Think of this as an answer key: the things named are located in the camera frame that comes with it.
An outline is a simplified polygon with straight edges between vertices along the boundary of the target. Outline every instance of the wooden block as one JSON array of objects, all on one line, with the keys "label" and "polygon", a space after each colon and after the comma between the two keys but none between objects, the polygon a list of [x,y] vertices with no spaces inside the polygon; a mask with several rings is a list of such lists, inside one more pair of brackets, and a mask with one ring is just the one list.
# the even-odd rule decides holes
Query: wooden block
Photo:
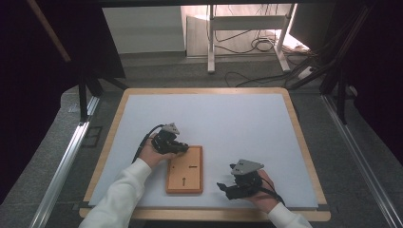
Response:
[{"label": "wooden block", "polygon": [[202,147],[191,145],[186,153],[170,160],[165,191],[168,194],[202,192]]}]

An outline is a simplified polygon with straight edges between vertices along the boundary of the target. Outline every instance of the black wire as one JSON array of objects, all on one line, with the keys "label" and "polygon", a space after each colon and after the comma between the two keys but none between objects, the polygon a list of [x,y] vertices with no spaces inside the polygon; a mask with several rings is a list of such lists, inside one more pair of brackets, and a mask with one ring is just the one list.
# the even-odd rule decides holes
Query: black wire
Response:
[{"label": "black wire", "polygon": [[[259,45],[260,44],[270,44],[271,46],[270,46],[270,48],[268,48],[268,49],[261,49],[261,48],[259,48]],[[269,52],[271,49],[273,49],[273,43],[271,43],[270,42],[270,40],[268,40],[268,39],[262,39],[262,38],[256,38],[256,39],[253,39],[252,40],[252,43],[251,43],[251,46],[252,46],[252,48],[251,49],[249,49],[249,50],[245,50],[245,51],[234,51],[234,50],[232,50],[232,49],[229,49],[229,48],[227,48],[227,47],[223,47],[223,46],[215,46],[216,48],[222,48],[222,49],[225,49],[225,50],[228,50],[228,51],[230,51],[230,52],[232,52],[232,53],[236,53],[236,54],[246,54],[246,53],[249,53],[249,52],[252,52],[252,51],[254,51],[255,49],[257,49],[258,51],[260,51],[260,52]]]},{"label": "black wire", "polygon": [[271,190],[269,190],[269,189],[266,189],[266,188],[261,187],[261,188],[260,188],[260,191],[263,190],[262,192],[267,193],[267,194],[269,194],[269,195],[271,195],[271,196],[273,196],[272,193],[274,193],[274,196],[273,196],[273,197],[274,197],[276,200],[280,201],[283,205],[285,205],[284,200],[283,200],[282,197],[276,192],[276,189],[273,187],[273,185],[270,184],[270,182],[269,182],[268,180],[264,179],[263,177],[260,177],[260,178],[261,178],[262,180],[264,180],[267,184],[269,184],[269,186],[273,189],[273,191],[271,191]]},{"label": "black wire", "polygon": [[332,37],[332,39],[328,43],[326,43],[323,47],[313,50],[313,52],[319,55],[323,54],[324,52],[329,52],[329,49],[333,49],[337,44],[340,36],[342,36],[344,32],[347,31],[347,29],[353,24],[353,21],[356,19],[357,16],[357,13],[351,15],[347,22],[343,25],[343,27],[337,32],[335,36]]},{"label": "black wire", "polygon": [[132,161],[131,163],[134,163],[134,162],[137,160],[137,158],[139,158],[140,153],[142,152],[142,150],[143,150],[143,148],[144,148],[145,142],[149,139],[150,135],[151,135],[157,128],[163,127],[163,126],[164,126],[164,124],[159,124],[159,125],[155,126],[154,128],[152,128],[152,130],[150,130],[150,132],[148,132],[148,134],[146,134],[146,135],[144,136],[142,142],[140,142],[140,145],[139,145],[139,147],[137,148],[136,154],[134,155],[133,161]]},{"label": "black wire", "polygon": [[264,13],[264,15],[267,15],[267,10],[269,10],[269,4],[266,4],[266,12]]},{"label": "black wire", "polygon": [[258,78],[258,79],[253,79],[253,80],[249,80],[240,84],[235,85],[235,87],[241,87],[243,85],[249,84],[249,83],[259,83],[259,84],[267,84],[270,82],[274,82],[274,81],[278,81],[278,80],[283,80],[286,79],[287,77],[289,77],[289,73],[285,73],[285,74],[281,74],[281,75],[276,75],[276,76],[267,76],[267,77],[262,77],[262,78]]},{"label": "black wire", "polygon": [[[250,79],[250,78],[246,77],[246,76],[243,75],[243,74],[240,74],[240,73],[235,72],[235,71],[230,71],[230,72],[227,72],[227,73],[225,74],[225,76],[224,76],[224,80],[225,80],[225,82],[226,82],[226,84],[227,84],[228,87],[231,87],[231,86],[229,85],[229,83],[228,83],[228,76],[229,76],[230,74],[237,74],[237,75],[239,75],[240,77],[242,77],[242,78],[248,80],[248,81],[246,81],[246,82],[237,84],[235,87],[239,87],[239,86],[241,86],[241,85],[248,84],[248,83],[252,83],[252,82],[256,82],[256,83],[258,83],[258,84],[266,84],[266,83],[269,83],[269,82],[272,82],[272,81],[275,81],[275,80],[281,80],[281,79],[283,79],[283,77],[286,75],[286,74],[281,74],[281,75],[276,75],[276,76],[266,76],[266,77],[257,78],[257,79]],[[267,82],[260,82],[261,80],[267,80],[267,79],[270,79],[270,81],[267,81]]]},{"label": "black wire", "polygon": [[231,5],[228,5],[228,10],[231,12],[231,15],[234,15],[234,12],[232,12],[232,10],[231,10]]},{"label": "black wire", "polygon": [[239,34],[233,35],[233,36],[228,37],[228,38],[225,38],[225,39],[223,39],[223,40],[219,40],[219,38],[217,38],[217,33],[216,33],[216,31],[214,31],[214,35],[215,35],[216,40],[217,40],[218,42],[224,42],[224,41],[227,41],[227,40],[234,39],[235,37],[240,36],[240,35],[243,35],[243,34],[249,32],[249,31],[251,31],[251,30],[243,31],[243,32],[241,32],[241,33],[239,33]]},{"label": "black wire", "polygon": [[297,65],[296,67],[294,67],[294,69],[291,71],[290,76],[287,77],[284,80],[284,84],[282,87],[286,88],[287,87],[287,83],[288,81],[290,81],[291,79],[297,77],[306,67],[308,67],[312,62],[314,61],[313,58],[306,58],[304,61],[302,61],[302,63],[300,63],[299,65]]}]

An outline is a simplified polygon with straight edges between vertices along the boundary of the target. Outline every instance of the white board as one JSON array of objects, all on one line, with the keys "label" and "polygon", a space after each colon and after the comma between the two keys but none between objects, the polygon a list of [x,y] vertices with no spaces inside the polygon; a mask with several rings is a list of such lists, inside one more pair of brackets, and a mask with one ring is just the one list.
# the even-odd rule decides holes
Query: white board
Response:
[{"label": "white board", "polygon": [[177,141],[203,147],[203,193],[167,195],[166,161],[145,183],[138,207],[253,208],[229,200],[217,182],[233,185],[230,163],[260,162],[287,207],[317,208],[317,198],[281,94],[130,95],[102,176],[89,205],[96,205],[128,167],[144,135],[175,123]]}]

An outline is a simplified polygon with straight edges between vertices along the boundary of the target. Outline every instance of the person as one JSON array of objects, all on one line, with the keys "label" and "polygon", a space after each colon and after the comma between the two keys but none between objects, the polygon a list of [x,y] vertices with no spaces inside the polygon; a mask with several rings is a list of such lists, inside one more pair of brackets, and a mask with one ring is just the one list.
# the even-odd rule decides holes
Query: person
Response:
[{"label": "person", "polygon": [[[148,139],[139,158],[118,175],[117,179],[107,189],[104,197],[86,215],[79,227],[127,228],[134,208],[144,193],[144,183],[152,169],[161,161],[170,160],[177,156],[173,153],[158,153],[151,144],[151,138]],[[262,178],[270,183],[269,185],[264,181],[263,187],[273,191],[272,186],[274,187],[274,184],[267,173],[261,169],[258,172]],[[246,200],[254,203],[260,211],[267,213],[268,218],[277,228],[312,227],[302,215],[290,212],[282,203],[268,194],[258,192]]]}]

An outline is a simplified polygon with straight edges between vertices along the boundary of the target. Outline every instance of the metal frame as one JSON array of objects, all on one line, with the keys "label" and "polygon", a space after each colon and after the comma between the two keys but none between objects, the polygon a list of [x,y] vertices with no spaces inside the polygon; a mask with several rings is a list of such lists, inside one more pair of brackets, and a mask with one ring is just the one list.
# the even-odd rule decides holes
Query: metal frame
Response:
[{"label": "metal frame", "polygon": [[88,129],[89,121],[95,111],[95,108],[97,107],[99,100],[99,98],[92,97],[89,101],[87,106],[87,121],[84,123],[79,123],[77,126],[67,147],[65,155],[60,161],[59,167],[57,168],[53,179],[48,186],[48,190],[42,198],[41,204],[39,205],[29,227],[45,227],[47,224],[50,213],[54,207],[54,204],[56,203],[57,198],[59,197],[60,192],[62,191],[68,172],[70,171],[70,167],[74,162],[77,151],[79,150],[81,142],[83,141]]},{"label": "metal frame", "polygon": [[291,4],[286,15],[265,15],[265,16],[214,16],[214,5],[210,5],[208,31],[210,34],[207,51],[207,70],[215,72],[215,52],[213,32],[216,30],[260,30],[260,29],[281,29],[278,43],[275,45],[275,53],[278,57],[283,72],[290,72],[287,60],[282,52],[282,45],[290,25],[291,18],[296,4]]},{"label": "metal frame", "polygon": [[362,153],[359,145],[355,141],[353,134],[350,132],[347,124],[344,124],[337,116],[336,105],[333,102],[331,95],[322,95],[322,99],[326,104],[326,107],[332,116],[338,131],[340,132],[343,141],[349,148],[350,153],[355,160],[355,163],[361,172],[364,180],[366,181],[368,187],[370,188],[380,210],[382,211],[385,219],[388,221],[390,227],[403,227],[402,219],[399,217],[392,201],[390,200],[388,193],[382,187],[381,183],[374,174],[373,169],[368,164]]}]

